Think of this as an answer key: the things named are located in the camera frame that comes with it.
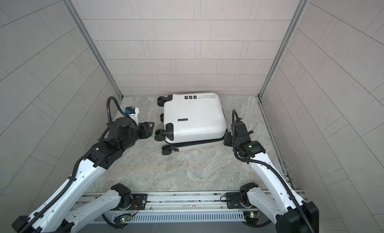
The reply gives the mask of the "black suitcase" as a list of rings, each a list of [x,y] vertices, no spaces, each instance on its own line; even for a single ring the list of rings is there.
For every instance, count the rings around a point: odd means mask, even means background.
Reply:
[[[160,115],[163,128],[155,131],[155,140],[166,143],[162,155],[224,142],[227,123],[216,93],[160,96],[157,105],[164,108]]]

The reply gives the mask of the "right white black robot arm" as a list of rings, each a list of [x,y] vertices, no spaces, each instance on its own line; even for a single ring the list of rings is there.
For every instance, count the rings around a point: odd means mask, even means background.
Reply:
[[[224,145],[231,147],[237,160],[247,163],[270,191],[266,196],[255,183],[241,187],[242,203],[254,206],[275,225],[278,233],[319,232],[319,210],[313,202],[306,203],[272,164],[266,150],[256,140],[251,140],[236,110],[232,110],[231,131],[225,134]]]

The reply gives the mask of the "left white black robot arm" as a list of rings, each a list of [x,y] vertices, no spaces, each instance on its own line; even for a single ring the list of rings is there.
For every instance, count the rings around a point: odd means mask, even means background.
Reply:
[[[138,121],[139,110],[128,107],[121,110],[122,117],[112,120],[110,102],[118,104],[115,97],[107,99],[108,123],[101,139],[75,163],[71,175],[36,211],[19,216],[12,224],[17,233],[76,233],[92,220],[118,208],[126,210],[139,206],[133,202],[131,190],[116,184],[104,195],[73,210],[74,204],[88,187],[112,164],[122,157],[139,139],[152,136],[154,122]]]

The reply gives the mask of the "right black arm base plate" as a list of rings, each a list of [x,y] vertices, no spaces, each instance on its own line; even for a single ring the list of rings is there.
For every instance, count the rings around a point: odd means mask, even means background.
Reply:
[[[245,195],[241,192],[226,193],[224,202],[228,209],[256,209],[246,202]]]

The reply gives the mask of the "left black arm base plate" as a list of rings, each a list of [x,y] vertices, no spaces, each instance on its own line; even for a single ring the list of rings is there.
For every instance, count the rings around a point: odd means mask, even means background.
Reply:
[[[129,196],[121,197],[119,205],[115,210],[134,211],[144,210],[147,203],[147,194],[130,194]]]

